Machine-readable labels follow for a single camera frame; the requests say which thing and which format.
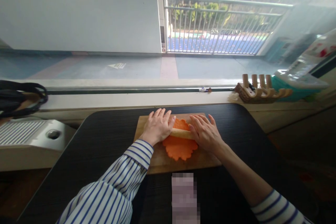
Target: orange dough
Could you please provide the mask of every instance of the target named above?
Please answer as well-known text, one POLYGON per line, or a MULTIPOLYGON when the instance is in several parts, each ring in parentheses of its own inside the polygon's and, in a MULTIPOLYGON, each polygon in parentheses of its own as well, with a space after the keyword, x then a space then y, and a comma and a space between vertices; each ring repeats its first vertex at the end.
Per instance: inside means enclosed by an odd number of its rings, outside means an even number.
MULTIPOLYGON (((175 120, 174 128, 181 130, 189 130, 189 126, 185 120, 175 120)), ((168 136, 163 142, 163 146, 166 147, 166 152, 170 158, 177 161, 179 158, 186 161, 191 157, 194 150, 198 148, 195 140, 178 138, 175 136, 168 136)))
POLYGON ((189 126, 184 119, 181 121, 176 118, 173 128, 179 128, 181 130, 189 130, 189 126))

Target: dark wooden table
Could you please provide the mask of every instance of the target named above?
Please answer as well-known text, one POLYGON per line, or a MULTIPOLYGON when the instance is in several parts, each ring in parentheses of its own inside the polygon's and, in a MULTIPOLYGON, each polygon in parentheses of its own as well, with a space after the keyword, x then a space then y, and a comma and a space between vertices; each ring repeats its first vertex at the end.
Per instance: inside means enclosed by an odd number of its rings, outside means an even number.
MULTIPOLYGON (((220 104, 170 109, 173 114, 211 114, 222 138, 235 153, 303 214, 314 218, 314 200, 244 107, 220 104)), ((102 111, 86 118, 18 223, 55 223, 79 190, 99 179, 132 144, 139 116, 151 111, 102 111)), ((189 172, 196 178, 202 223, 257 222, 224 167, 189 172)), ((172 222, 171 177, 171 173, 145 177, 133 201, 133 223, 172 222)))

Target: white appliance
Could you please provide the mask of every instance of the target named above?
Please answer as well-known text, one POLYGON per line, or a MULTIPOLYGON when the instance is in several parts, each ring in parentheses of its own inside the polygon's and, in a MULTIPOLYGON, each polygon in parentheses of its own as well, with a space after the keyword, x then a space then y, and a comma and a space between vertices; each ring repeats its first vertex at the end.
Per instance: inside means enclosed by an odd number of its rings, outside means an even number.
POLYGON ((76 130, 56 120, 0 126, 0 172, 53 167, 76 130))

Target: black bag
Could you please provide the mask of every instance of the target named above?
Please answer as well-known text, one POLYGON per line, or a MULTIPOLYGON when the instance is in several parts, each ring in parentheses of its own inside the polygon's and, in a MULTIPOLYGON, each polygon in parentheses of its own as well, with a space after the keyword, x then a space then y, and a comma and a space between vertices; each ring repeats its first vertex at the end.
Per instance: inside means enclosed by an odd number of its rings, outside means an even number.
POLYGON ((37 112, 40 106, 48 101, 45 87, 37 83, 18 83, 0 80, 0 118, 26 116, 37 112), (21 103, 27 100, 23 94, 36 93, 41 98, 38 103, 29 108, 15 111, 21 103))

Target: glass window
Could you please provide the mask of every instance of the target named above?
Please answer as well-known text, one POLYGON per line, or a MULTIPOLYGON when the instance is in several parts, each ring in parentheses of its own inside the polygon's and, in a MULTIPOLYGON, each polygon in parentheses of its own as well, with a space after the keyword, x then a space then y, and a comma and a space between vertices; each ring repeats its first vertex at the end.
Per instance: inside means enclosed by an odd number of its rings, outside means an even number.
POLYGON ((239 1, 0 0, 0 78, 233 87, 287 69, 336 27, 331 0, 239 1))

